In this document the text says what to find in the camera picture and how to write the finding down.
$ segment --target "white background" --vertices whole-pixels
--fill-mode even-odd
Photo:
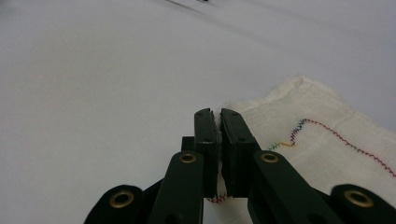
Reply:
[[[161,179],[196,111],[297,74],[395,132],[395,22],[394,0],[0,0],[0,223],[83,223]]]

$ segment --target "cloth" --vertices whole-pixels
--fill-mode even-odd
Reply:
[[[286,157],[313,188],[330,194],[336,185],[354,184],[396,207],[396,133],[356,112],[331,88],[292,77],[265,98],[225,107],[243,116],[262,149]],[[214,205],[219,221],[251,222],[246,202],[220,199]]]

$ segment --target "colorful stitching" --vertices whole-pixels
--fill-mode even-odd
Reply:
[[[226,193],[223,193],[217,197],[214,198],[206,198],[208,201],[210,201],[211,203],[222,203],[225,200],[227,200],[229,197],[227,196]]]
[[[346,146],[348,147],[352,147],[352,149],[356,150],[357,152],[366,155],[368,157],[373,158],[374,161],[377,161],[379,164],[381,164],[382,167],[384,167],[384,170],[388,171],[388,173],[390,173],[393,177],[396,177],[396,173],[389,167],[387,166],[383,161],[381,161],[377,156],[375,156],[374,154],[371,154],[367,151],[362,150],[361,148],[355,147],[352,144],[350,144],[344,137],[342,137],[338,132],[336,132],[335,130],[329,128],[328,126],[326,126],[323,123],[320,123],[318,121],[312,120],[312,119],[301,119],[297,125],[297,128],[295,128],[292,132],[291,132],[291,136],[290,136],[290,143],[273,143],[271,146],[268,147],[268,150],[276,150],[277,148],[280,147],[295,147],[296,146],[296,135],[297,133],[304,127],[304,125],[306,123],[312,123],[312,124],[317,124],[319,126],[321,126],[322,128],[325,128],[327,131],[331,132],[332,134],[334,134],[335,136],[338,137],[338,139],[340,139],[342,142],[344,142],[346,144]]]

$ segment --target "screw hole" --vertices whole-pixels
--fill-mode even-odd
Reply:
[[[179,157],[180,161],[183,163],[192,163],[195,162],[197,160],[196,156],[193,154],[183,154]]]
[[[271,153],[264,153],[264,154],[261,155],[261,158],[262,158],[263,161],[266,161],[266,162],[277,162],[277,161],[279,161],[279,158],[276,155],[271,154]]]
[[[351,202],[354,203],[357,206],[360,207],[373,207],[374,202],[373,200],[367,196],[366,194],[354,190],[354,189],[349,189],[344,191],[344,196]]]
[[[134,194],[129,190],[120,190],[114,193],[110,198],[110,206],[113,208],[122,208],[134,201]]]

